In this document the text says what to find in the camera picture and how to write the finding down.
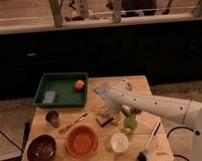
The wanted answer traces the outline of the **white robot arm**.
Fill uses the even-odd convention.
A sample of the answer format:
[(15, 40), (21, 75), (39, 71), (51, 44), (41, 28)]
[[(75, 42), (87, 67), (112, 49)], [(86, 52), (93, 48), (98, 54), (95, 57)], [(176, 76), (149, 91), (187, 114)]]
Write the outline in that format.
[(96, 92), (105, 101), (110, 115), (126, 105), (190, 128), (193, 131), (193, 143), (189, 161), (202, 161), (202, 102), (138, 94), (127, 80), (117, 82), (114, 86), (104, 82), (96, 88)]

